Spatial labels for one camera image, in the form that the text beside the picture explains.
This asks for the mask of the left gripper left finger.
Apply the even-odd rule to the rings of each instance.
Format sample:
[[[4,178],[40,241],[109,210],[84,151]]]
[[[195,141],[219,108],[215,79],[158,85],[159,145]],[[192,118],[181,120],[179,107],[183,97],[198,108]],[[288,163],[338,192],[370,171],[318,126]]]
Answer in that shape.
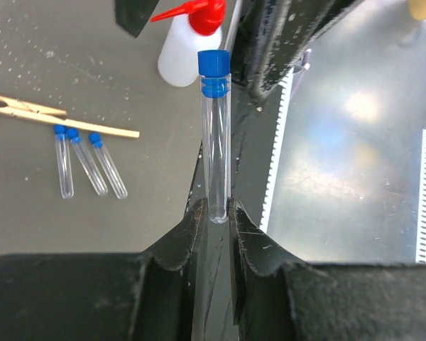
[[[140,253],[0,256],[0,340],[189,340],[207,203]]]

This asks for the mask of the test tube blue cap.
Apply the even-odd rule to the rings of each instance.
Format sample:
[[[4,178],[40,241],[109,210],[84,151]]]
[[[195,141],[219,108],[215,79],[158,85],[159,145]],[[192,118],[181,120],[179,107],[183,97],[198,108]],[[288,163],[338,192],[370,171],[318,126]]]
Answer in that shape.
[[[79,131],[76,128],[69,128],[66,134],[95,192],[98,196],[106,195],[108,187]]]
[[[231,73],[230,53],[198,53],[202,110],[202,154],[207,212],[210,221],[228,219],[231,197]]]
[[[60,192],[63,199],[74,196],[74,183],[72,179],[72,167],[70,160],[69,140],[66,127],[60,124],[54,126],[55,152],[58,164],[58,176]]]
[[[116,168],[114,161],[111,158],[111,155],[106,145],[102,141],[102,136],[100,135],[100,133],[90,133],[89,142],[91,143],[94,152],[97,156],[97,159],[109,180],[109,183],[114,191],[115,196],[120,200],[126,199],[128,197],[128,191]]]

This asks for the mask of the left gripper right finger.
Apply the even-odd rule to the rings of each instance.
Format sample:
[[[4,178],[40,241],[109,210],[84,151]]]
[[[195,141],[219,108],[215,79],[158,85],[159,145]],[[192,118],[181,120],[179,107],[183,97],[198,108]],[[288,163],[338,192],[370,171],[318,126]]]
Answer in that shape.
[[[228,213],[241,340],[426,340],[426,264],[309,263]]]

